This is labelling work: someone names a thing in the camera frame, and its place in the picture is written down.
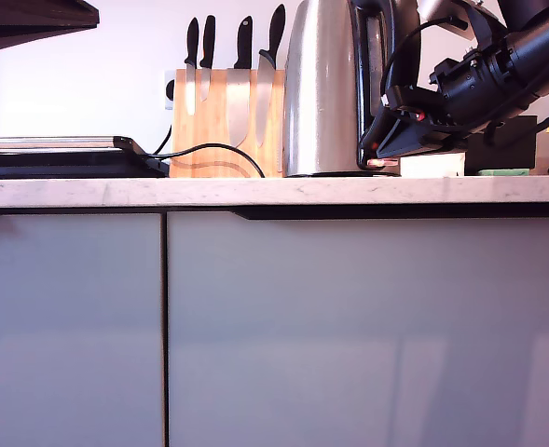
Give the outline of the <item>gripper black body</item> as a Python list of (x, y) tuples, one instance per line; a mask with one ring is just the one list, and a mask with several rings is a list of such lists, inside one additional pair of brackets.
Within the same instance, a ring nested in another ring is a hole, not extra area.
[(437, 86), (432, 91), (417, 86), (419, 57), (413, 46), (398, 49), (388, 61), (381, 80), (386, 108), (397, 119), (462, 139), (483, 127), (500, 103), (501, 76), (496, 53), (498, 46), (480, 46), (462, 61), (445, 59), (431, 74)]

